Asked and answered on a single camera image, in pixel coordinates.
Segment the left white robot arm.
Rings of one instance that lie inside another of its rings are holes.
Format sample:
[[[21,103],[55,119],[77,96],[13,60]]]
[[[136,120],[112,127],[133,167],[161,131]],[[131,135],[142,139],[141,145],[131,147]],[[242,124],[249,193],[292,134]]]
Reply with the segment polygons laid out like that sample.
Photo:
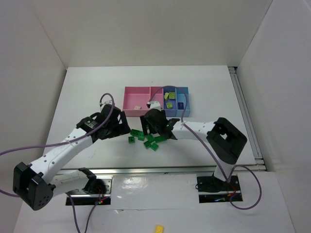
[[[103,195],[107,185],[89,169],[82,167],[72,173],[57,173],[77,154],[105,140],[130,133],[125,112],[105,104],[99,113],[82,119],[63,141],[42,157],[14,168],[13,191],[34,211],[42,209],[55,196],[72,190]]]

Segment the green lego small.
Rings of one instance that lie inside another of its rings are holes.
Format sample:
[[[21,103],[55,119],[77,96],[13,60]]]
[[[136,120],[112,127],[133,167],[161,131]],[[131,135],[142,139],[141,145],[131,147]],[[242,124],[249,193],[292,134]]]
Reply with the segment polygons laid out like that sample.
[[[128,137],[128,143],[129,144],[135,143],[135,137],[134,136],[129,136]]]

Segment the lime lego brick small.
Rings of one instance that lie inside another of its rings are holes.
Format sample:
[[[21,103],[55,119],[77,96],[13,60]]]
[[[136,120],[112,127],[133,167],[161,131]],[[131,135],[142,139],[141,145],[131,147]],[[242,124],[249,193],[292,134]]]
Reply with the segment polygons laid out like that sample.
[[[171,102],[167,102],[166,103],[166,108],[167,109],[172,109],[173,108],[173,104]]]

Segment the lime lego brick front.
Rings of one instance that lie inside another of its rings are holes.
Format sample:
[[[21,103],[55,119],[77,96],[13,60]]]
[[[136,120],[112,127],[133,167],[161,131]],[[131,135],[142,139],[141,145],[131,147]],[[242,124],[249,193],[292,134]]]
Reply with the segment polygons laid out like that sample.
[[[169,92],[169,99],[174,100],[176,98],[175,92]]]

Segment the purple lego brick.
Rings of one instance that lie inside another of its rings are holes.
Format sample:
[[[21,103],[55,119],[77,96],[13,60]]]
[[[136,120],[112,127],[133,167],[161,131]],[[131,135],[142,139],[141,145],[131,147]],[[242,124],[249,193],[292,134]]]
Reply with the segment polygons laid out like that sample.
[[[184,110],[184,103],[183,102],[178,102],[177,103],[177,109],[178,110]]]

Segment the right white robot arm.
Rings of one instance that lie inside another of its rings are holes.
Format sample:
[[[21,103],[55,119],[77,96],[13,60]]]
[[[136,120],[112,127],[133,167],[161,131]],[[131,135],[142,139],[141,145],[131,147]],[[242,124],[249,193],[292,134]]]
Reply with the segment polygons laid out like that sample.
[[[216,163],[213,176],[230,182],[237,160],[243,151],[247,138],[224,117],[214,122],[191,122],[183,118],[167,119],[162,110],[151,109],[140,116],[144,134],[157,133],[171,140],[198,140]]]

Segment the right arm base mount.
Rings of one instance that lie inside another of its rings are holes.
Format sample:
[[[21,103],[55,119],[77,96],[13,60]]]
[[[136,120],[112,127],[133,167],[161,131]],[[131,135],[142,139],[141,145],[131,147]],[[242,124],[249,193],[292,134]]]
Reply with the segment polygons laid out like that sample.
[[[212,174],[199,173],[195,189],[198,191],[199,203],[242,202],[240,181],[237,175],[231,177],[230,183],[215,178]]]

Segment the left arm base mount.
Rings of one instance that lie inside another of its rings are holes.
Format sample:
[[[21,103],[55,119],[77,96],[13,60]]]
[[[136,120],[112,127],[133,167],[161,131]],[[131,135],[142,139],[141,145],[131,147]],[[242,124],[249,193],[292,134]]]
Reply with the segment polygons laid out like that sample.
[[[83,184],[82,188],[69,192],[72,201],[67,197],[66,205],[72,203],[75,206],[110,205],[112,179],[100,179],[85,167],[78,171],[86,177],[86,184]]]

